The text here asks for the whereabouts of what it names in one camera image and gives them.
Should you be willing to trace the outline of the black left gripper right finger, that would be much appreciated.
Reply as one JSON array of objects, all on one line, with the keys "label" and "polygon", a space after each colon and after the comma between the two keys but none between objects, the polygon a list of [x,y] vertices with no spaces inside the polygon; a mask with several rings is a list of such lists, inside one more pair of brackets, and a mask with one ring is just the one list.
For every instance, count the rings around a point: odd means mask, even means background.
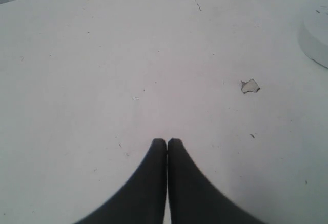
[{"label": "black left gripper right finger", "polygon": [[213,186],[178,138],[168,142],[167,171],[171,223],[262,223]]}]

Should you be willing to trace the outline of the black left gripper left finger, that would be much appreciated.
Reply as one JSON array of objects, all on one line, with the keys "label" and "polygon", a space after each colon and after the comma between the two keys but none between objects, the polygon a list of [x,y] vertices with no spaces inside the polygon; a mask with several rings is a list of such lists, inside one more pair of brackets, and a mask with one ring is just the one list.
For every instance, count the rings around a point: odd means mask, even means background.
[{"label": "black left gripper left finger", "polygon": [[152,141],[127,182],[78,223],[163,223],[167,193],[167,145]]}]

